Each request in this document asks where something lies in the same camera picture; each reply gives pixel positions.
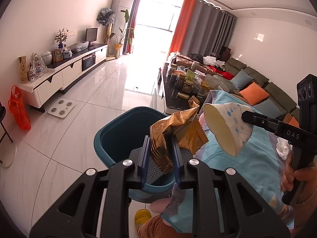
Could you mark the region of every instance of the white bathroom scale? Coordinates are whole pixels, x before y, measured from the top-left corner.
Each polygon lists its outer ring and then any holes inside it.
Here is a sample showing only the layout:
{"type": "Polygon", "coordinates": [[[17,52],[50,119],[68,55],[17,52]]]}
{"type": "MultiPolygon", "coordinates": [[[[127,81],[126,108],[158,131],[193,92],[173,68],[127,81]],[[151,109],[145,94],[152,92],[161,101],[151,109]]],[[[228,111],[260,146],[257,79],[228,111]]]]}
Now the white bathroom scale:
{"type": "Polygon", "coordinates": [[[74,106],[74,101],[60,98],[51,106],[48,113],[59,118],[65,118],[74,106]]]}

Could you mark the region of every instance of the photo frame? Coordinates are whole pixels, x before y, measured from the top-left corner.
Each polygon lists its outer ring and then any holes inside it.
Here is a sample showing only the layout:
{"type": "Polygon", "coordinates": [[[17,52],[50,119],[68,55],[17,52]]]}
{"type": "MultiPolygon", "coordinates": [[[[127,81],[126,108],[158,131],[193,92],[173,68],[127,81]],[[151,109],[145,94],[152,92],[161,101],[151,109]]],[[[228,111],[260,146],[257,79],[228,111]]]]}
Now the photo frame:
{"type": "Polygon", "coordinates": [[[59,62],[63,60],[63,49],[55,49],[52,52],[53,54],[53,62],[59,62]]]}

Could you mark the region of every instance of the light blue bedsheet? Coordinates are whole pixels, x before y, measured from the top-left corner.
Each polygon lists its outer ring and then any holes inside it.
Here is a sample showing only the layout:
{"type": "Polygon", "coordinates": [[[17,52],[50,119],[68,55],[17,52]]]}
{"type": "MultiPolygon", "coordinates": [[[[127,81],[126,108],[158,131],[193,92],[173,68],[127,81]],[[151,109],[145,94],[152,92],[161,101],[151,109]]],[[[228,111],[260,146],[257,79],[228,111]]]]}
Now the light blue bedsheet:
{"type": "MultiPolygon", "coordinates": [[[[212,90],[206,102],[213,104],[235,102],[248,105],[225,91],[212,90]]],[[[194,157],[202,160],[209,167],[225,170],[236,169],[252,187],[269,203],[282,220],[287,224],[293,218],[292,208],[282,203],[280,177],[284,163],[276,153],[277,137],[266,130],[254,126],[253,133],[237,157],[225,153],[217,143],[215,136],[205,124],[203,126],[208,143],[197,151],[194,157]]],[[[192,190],[173,189],[171,203],[161,217],[180,233],[191,233],[192,230],[192,190]]]]}

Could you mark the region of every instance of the trash bin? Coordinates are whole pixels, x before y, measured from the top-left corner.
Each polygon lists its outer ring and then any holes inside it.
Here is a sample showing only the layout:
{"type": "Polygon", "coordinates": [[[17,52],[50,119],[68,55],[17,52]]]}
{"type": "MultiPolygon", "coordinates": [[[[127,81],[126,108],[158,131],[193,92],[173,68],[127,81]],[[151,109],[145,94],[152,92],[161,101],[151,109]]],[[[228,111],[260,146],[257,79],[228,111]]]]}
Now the trash bin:
{"type": "MultiPolygon", "coordinates": [[[[165,117],[149,107],[135,107],[123,113],[95,135],[94,148],[98,157],[108,168],[128,159],[133,149],[142,147],[144,137],[150,135],[150,126],[165,117]]],[[[129,190],[129,196],[135,201],[151,203],[168,197],[174,182],[174,174],[170,172],[153,184],[146,183],[142,190],[129,190]]]]}

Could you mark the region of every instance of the wall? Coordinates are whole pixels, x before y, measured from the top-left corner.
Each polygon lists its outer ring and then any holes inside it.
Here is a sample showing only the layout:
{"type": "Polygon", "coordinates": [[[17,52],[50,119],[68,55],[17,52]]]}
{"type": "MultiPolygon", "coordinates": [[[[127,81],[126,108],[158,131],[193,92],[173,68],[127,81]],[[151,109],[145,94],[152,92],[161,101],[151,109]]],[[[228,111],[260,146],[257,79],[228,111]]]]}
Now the wall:
{"type": "MultiPolygon", "coordinates": [[[[11,86],[20,81],[19,56],[30,59],[32,53],[53,50],[59,29],[77,31],[67,44],[85,40],[86,28],[98,27],[97,42],[104,40],[104,27],[96,18],[112,0],[12,0],[0,19],[0,101],[8,104],[11,86]]],[[[4,124],[13,126],[7,108],[4,124]]]]}
{"type": "Polygon", "coordinates": [[[317,75],[317,32],[294,23],[238,18],[229,47],[233,58],[265,75],[295,102],[296,84],[309,73],[317,75]]]}

